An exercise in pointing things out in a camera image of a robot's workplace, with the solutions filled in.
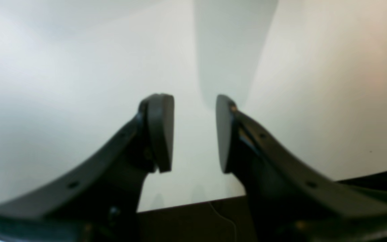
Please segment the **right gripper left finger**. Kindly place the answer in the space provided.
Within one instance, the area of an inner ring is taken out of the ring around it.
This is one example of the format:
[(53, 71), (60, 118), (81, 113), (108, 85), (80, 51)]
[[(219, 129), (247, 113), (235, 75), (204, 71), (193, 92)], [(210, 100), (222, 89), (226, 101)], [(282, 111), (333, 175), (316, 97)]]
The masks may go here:
[(172, 167), (174, 97), (153, 94), (82, 164), (0, 204), (0, 241), (138, 242), (137, 209), (149, 173)]

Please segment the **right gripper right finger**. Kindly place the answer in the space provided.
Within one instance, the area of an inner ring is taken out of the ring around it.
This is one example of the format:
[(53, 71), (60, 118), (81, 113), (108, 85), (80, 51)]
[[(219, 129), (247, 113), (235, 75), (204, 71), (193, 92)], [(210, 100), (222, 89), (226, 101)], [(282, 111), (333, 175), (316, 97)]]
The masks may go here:
[(220, 166), (243, 185), (260, 242), (387, 242), (387, 202), (289, 152), (227, 95), (216, 99)]

